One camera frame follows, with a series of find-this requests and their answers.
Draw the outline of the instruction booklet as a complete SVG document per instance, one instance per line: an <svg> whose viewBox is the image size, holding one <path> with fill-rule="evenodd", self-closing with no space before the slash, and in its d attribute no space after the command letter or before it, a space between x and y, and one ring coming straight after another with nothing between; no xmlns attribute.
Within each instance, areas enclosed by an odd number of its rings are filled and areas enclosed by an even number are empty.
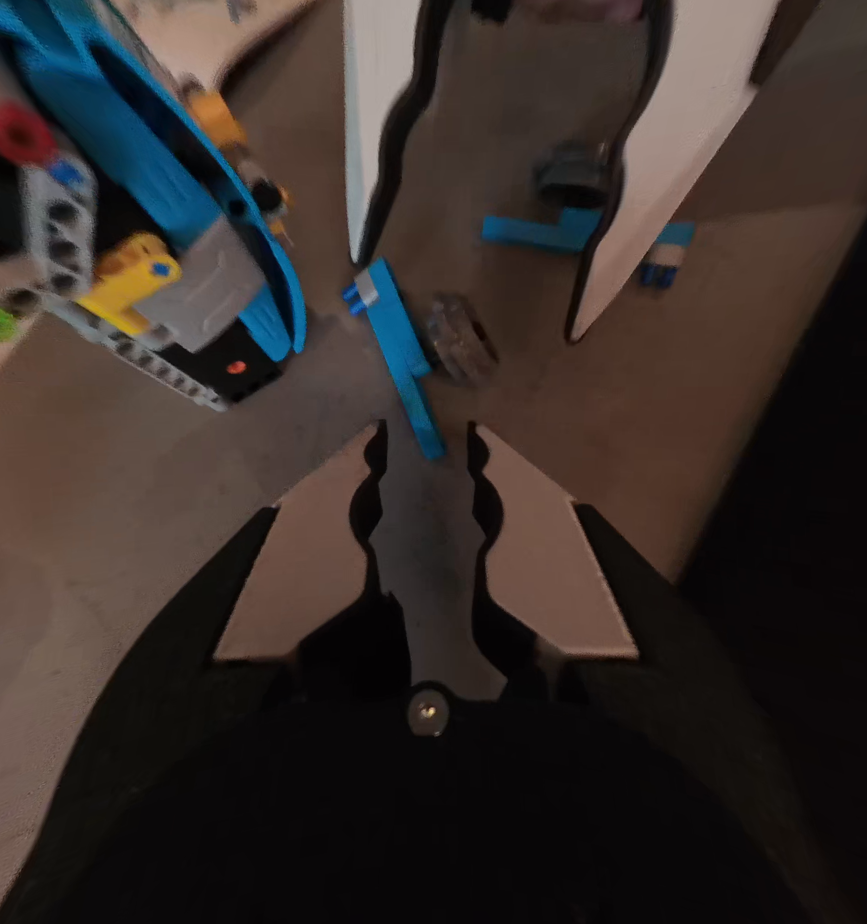
<svg viewBox="0 0 867 924"><path fill-rule="evenodd" d="M313 1L114 1L153 57L174 77L219 90L248 55Z"/></svg>

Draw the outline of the blue toy robot model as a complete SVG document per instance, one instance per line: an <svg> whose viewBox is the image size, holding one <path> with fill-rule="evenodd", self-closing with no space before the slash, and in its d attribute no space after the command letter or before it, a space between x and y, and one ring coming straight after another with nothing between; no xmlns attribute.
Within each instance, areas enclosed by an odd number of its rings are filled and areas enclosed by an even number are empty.
<svg viewBox="0 0 867 924"><path fill-rule="evenodd" d="M43 315L223 411L306 333L288 196L112 2L0 2L0 364Z"/></svg>

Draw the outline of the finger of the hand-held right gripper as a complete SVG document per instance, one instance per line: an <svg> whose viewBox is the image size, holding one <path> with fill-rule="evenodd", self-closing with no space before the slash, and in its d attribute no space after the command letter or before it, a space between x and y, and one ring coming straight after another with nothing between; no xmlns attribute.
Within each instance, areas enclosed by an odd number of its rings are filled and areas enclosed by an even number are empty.
<svg viewBox="0 0 867 924"><path fill-rule="evenodd" d="M450 1L345 1L345 180L350 259L373 259L404 155L437 81Z"/></svg>
<svg viewBox="0 0 867 924"><path fill-rule="evenodd" d="M608 149L610 188L578 263L565 337L612 303L755 96L776 1L643 3L646 68Z"/></svg>

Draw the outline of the blue beam wheel assembly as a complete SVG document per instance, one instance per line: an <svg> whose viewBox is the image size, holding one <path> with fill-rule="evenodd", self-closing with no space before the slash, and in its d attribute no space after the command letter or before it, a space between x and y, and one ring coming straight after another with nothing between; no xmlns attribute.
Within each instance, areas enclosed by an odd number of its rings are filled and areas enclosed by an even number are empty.
<svg viewBox="0 0 867 924"><path fill-rule="evenodd" d="M361 270L342 297L352 316L367 316L422 454L444 456L446 443L422 380L442 372L455 384L479 387L499 362L472 304L458 293L436 293L417 325L384 258Z"/></svg>
<svg viewBox="0 0 867 924"><path fill-rule="evenodd" d="M580 141L560 143L533 169L539 200L560 207L555 223L489 216L484 219L483 241L565 255L582 251L601 223L611 186L608 160L604 142L594 147ZM639 264L638 283L670 288L696 229L693 221L668 223Z"/></svg>

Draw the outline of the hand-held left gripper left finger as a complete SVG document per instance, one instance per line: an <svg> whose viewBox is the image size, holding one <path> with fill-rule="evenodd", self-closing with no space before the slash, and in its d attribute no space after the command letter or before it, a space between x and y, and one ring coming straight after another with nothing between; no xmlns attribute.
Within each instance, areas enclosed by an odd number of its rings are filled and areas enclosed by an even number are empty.
<svg viewBox="0 0 867 924"><path fill-rule="evenodd" d="M275 516L214 650L277 663L304 689L406 689L403 610L383 590L371 537L383 516L388 430L373 422L301 479Z"/></svg>

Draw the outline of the grey desk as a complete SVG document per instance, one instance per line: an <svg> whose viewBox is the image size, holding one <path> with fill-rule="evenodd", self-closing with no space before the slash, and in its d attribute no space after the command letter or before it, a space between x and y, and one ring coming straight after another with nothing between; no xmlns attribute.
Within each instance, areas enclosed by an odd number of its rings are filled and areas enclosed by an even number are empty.
<svg viewBox="0 0 867 924"><path fill-rule="evenodd" d="M596 144L642 74L645 30L502 27L461 9L380 241L413 308L457 291L497 348L481 390L425 391L449 441L424 460L371 332L346 318L343 5L318 2L233 75L230 105L294 202L305 351L226 413L39 321L0 369L0 904L86 715L160 609L263 505L384 418L373 535L416 676L497 691L469 628L469 420L678 578L867 214L867 2L820 2L680 212L673 287L630 283L577 345L578 261L485 245L486 215L539 212L531 170Z"/></svg>

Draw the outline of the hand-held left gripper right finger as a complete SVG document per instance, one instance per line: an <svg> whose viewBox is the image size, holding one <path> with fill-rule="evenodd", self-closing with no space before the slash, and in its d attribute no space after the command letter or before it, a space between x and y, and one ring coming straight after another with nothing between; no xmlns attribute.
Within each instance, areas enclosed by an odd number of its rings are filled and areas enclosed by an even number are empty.
<svg viewBox="0 0 867 924"><path fill-rule="evenodd" d="M468 427L476 554L472 638L500 697L587 697L637 667L630 629L575 497L495 431Z"/></svg>

